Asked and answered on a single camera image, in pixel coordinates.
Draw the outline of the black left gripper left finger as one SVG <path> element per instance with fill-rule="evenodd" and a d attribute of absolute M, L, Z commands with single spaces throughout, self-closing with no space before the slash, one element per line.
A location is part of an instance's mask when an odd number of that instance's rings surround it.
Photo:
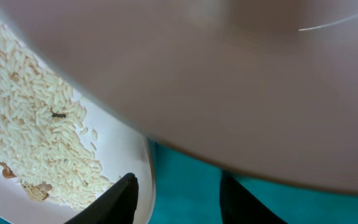
<path fill-rule="evenodd" d="M 65 224 L 133 224 L 138 196 L 137 177 L 127 173 Z"/>

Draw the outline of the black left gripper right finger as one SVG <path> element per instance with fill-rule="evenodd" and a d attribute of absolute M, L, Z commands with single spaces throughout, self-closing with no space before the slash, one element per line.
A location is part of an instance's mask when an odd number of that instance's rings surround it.
<path fill-rule="evenodd" d="M 286 224 L 228 172 L 221 175 L 219 205 L 223 224 Z"/>

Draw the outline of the pink round plate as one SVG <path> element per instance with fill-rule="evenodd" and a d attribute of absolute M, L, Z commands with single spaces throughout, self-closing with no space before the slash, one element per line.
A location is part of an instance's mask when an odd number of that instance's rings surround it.
<path fill-rule="evenodd" d="M 114 118 L 73 88 L 73 100 L 87 110 L 83 121 L 88 131 L 80 136 L 84 146 L 96 147 L 102 174 L 111 187 L 127 173 L 139 181 L 139 198 L 134 221 L 147 223 L 154 209 L 155 186 L 147 140 Z M 0 217 L 10 223 L 65 223 L 81 211 L 50 200 L 35 202 L 16 179 L 7 179 L 0 170 Z"/>

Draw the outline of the white rice pile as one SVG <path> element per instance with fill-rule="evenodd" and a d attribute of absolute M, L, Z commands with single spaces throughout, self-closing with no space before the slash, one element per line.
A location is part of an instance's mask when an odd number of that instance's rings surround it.
<path fill-rule="evenodd" d="M 87 110 L 73 87 L 0 19 L 0 170 L 35 202 L 84 210 L 111 186 L 80 136 Z"/>

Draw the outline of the pink small bowl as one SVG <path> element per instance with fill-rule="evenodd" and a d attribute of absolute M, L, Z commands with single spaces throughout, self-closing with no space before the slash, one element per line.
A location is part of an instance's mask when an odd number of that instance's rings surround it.
<path fill-rule="evenodd" d="M 91 101 L 241 174 L 358 195 L 358 0 L 0 0 Z"/>

